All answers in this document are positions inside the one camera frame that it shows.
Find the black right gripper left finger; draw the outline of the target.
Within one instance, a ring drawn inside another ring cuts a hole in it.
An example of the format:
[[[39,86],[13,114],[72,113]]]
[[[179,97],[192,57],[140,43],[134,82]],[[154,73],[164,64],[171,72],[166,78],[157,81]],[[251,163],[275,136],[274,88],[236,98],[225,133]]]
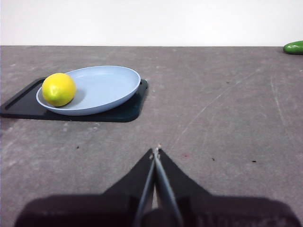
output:
[[[151,182],[152,149],[98,194],[51,195],[30,201],[16,227],[130,227]]]

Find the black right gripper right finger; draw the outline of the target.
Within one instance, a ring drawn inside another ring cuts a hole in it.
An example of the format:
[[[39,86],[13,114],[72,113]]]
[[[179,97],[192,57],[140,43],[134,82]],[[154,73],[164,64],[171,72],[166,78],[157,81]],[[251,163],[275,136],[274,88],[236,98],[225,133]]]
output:
[[[186,227],[299,227],[285,203],[263,197],[214,195],[188,177],[162,150],[158,157]]]

